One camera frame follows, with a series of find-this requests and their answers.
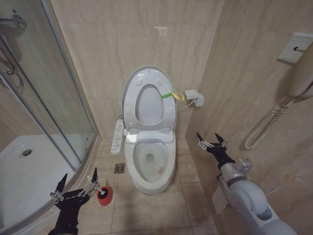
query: red cup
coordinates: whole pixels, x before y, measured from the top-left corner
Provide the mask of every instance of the red cup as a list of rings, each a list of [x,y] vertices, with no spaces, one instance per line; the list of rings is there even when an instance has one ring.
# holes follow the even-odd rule
[[[97,199],[101,206],[107,206],[110,204],[113,198],[113,190],[109,187],[101,187],[101,189],[104,191],[104,194],[101,194],[100,191],[97,192]]]

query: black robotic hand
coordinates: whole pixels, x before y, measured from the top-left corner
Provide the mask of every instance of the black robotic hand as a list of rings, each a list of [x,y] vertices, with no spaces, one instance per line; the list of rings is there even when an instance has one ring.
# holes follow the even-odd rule
[[[50,196],[55,200],[55,205],[60,209],[60,214],[55,225],[55,228],[49,232],[48,235],[60,234],[78,234],[78,213],[82,205],[89,201],[90,197],[99,188],[97,168],[94,170],[91,185],[87,190],[77,189],[62,194],[62,191],[67,180],[67,174],[58,183],[55,192]]]
[[[197,132],[198,146],[205,149],[207,152],[212,153],[218,162],[218,168],[221,170],[221,167],[226,163],[236,163],[233,159],[231,159],[227,153],[226,141],[215,133],[215,136],[219,143],[208,143],[203,141],[202,137]]]

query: shower door frame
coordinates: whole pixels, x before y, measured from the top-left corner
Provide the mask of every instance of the shower door frame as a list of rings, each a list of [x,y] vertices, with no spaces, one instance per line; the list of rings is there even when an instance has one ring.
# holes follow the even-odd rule
[[[50,3],[50,0],[41,0],[41,3],[42,3],[42,6],[43,6],[43,9],[45,11],[45,14],[46,14],[46,16],[48,18],[48,21],[50,23],[50,26],[52,28],[52,31],[53,31],[53,34],[55,36],[56,42],[58,43],[58,46],[60,48],[60,51],[61,51],[62,56],[64,58],[64,61],[66,63],[66,66],[68,68],[68,71],[70,73],[70,76],[71,76],[71,78],[73,80],[74,86],[75,86],[75,88],[76,88],[76,90],[78,92],[78,95],[80,97],[82,105],[83,105],[83,107],[85,109],[85,112],[86,112],[86,114],[88,116],[88,119],[89,119],[90,124],[91,124],[91,126],[93,128],[93,131],[94,131],[93,136],[91,138],[91,141],[89,143],[89,146],[87,148],[87,151],[85,152],[85,155],[84,155],[83,159],[79,161],[80,162],[79,167],[77,169],[75,169],[75,171],[74,171],[75,173],[74,173],[73,177],[69,180],[69,182],[65,186],[65,191],[67,191],[74,185],[76,180],[79,178],[79,176],[82,173],[84,167],[86,166],[89,158],[91,157],[93,147],[98,143],[97,138],[101,139],[101,137],[99,135],[98,128],[95,125],[94,117],[92,116],[91,109],[90,109],[89,104],[87,102],[87,99],[85,97],[85,93],[84,93],[83,87],[82,87],[82,85],[80,83],[80,80],[78,78],[78,74],[76,72],[75,66],[74,66],[73,61],[71,59],[69,50],[68,50],[68,48],[66,46],[66,43],[65,43],[65,40],[63,38],[62,32],[61,32],[61,30],[59,28],[59,24],[57,22],[57,19],[56,19],[56,16],[54,14],[52,5]],[[14,55],[12,55],[11,52],[6,47],[5,47],[5,49],[8,52],[8,56],[9,56],[8,59],[10,61],[14,62],[14,65],[17,66],[17,68],[22,72],[22,79],[27,80],[27,82],[31,85],[30,81],[27,79],[27,77],[26,77],[25,73],[23,72],[22,68],[16,62],[16,60],[14,58]],[[23,99],[20,97],[18,92],[15,90],[14,86],[10,82],[8,82],[7,78],[5,76],[3,76],[2,74],[0,74],[0,77],[7,83],[9,89],[11,90],[11,92],[14,94],[14,96],[17,98],[17,100],[21,103],[21,105],[25,108],[25,110],[29,113],[29,115],[33,118],[33,120],[36,122],[36,124],[39,126],[39,128],[48,136],[48,138],[50,139],[52,144],[55,145],[55,147],[59,150],[59,152],[61,153],[63,158],[65,158],[66,162],[69,164],[69,166],[71,168],[73,168],[72,164],[70,164],[67,161],[67,158],[64,155],[64,153],[62,152],[62,150],[57,146],[55,141],[51,138],[50,134],[47,133],[47,131],[41,125],[41,123],[38,121],[36,116],[31,112],[31,110],[28,108],[27,104],[23,101]],[[40,102],[42,103],[42,101],[41,101],[40,97],[38,96],[38,94],[36,92],[35,92],[35,94],[39,98]],[[42,207],[38,208],[38,210],[36,212],[32,213],[27,218],[17,222],[15,225],[13,225],[11,227],[8,227],[8,228],[2,230],[0,232],[0,235],[12,234],[12,233],[15,233],[15,232],[21,230],[22,228],[24,228],[27,225],[31,224],[36,219],[38,219],[40,216],[42,216],[43,214],[48,212],[53,206],[54,206],[54,201],[51,199],[45,205],[43,205]]]

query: green cord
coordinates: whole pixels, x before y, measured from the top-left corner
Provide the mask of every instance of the green cord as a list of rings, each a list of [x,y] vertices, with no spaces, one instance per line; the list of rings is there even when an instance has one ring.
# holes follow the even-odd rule
[[[172,92],[168,93],[168,94],[165,94],[165,95],[161,95],[161,98],[162,99],[165,99],[165,98],[168,98],[172,95]]]

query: toilet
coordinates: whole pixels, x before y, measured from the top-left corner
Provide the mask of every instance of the toilet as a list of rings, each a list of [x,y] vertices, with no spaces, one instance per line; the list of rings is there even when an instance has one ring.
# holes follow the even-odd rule
[[[142,193],[161,193],[170,184],[176,156],[177,101],[171,79],[154,66],[138,68],[122,95],[124,152],[133,184]]]

